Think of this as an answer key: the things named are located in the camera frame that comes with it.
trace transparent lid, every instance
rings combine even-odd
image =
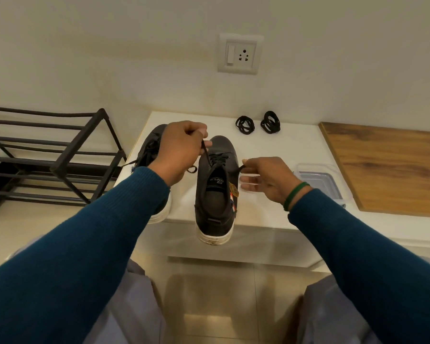
[[[318,188],[340,205],[352,199],[343,175],[333,164],[299,163],[294,171],[296,177]]]

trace switch plate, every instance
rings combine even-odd
[[[264,37],[221,33],[218,43],[218,71],[255,75],[258,73]]]

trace shoe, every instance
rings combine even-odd
[[[156,159],[161,143],[161,135],[166,126],[167,124],[161,124],[149,133],[143,142],[142,148],[138,152],[137,159],[133,162],[134,166],[132,167],[132,172],[134,172],[138,167],[148,167],[151,162]],[[169,196],[156,208],[148,223],[158,223],[163,221],[169,212],[171,212],[171,206],[172,194],[169,192]]]
[[[230,239],[234,227],[239,165],[229,139],[218,135],[211,141],[212,147],[199,159],[196,235],[204,243],[221,245]]]

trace white countertop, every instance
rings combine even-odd
[[[292,170],[298,163],[336,165],[318,126],[281,123],[280,132],[267,134],[261,128],[260,121],[254,121],[255,131],[250,135],[244,135],[236,128],[236,119],[234,118],[171,112],[151,113],[127,162],[136,159],[143,140],[155,126],[183,120],[207,124],[209,139],[215,135],[224,135],[229,138],[236,149],[239,162],[243,158],[279,156]],[[131,168],[132,165],[124,167],[118,177],[117,184],[130,175]],[[167,218],[168,221],[195,222],[196,179],[197,174],[185,173],[182,181],[172,187],[172,209]],[[281,205],[269,201],[262,193],[248,193],[241,190],[237,204],[236,225],[297,229],[288,222],[287,215]],[[398,243],[430,247],[430,217],[362,212],[357,208],[354,200],[347,204],[346,209],[381,234]]]

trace person's left hand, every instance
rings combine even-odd
[[[191,121],[169,123],[165,128],[158,157],[148,166],[170,187],[179,182],[185,171],[204,153],[201,142],[208,136],[204,123]],[[204,141],[206,147],[212,141]]]

